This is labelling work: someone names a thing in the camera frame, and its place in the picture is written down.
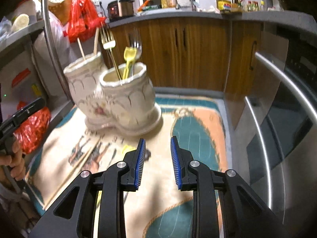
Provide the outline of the person's left hand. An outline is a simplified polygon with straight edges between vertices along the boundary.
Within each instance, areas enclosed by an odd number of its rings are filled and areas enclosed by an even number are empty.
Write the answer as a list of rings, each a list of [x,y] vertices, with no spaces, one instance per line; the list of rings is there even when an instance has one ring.
[[[10,175],[16,181],[20,181],[25,177],[26,167],[25,160],[23,159],[23,151],[18,141],[12,145],[14,156],[3,155],[1,156],[1,165],[11,167]]]

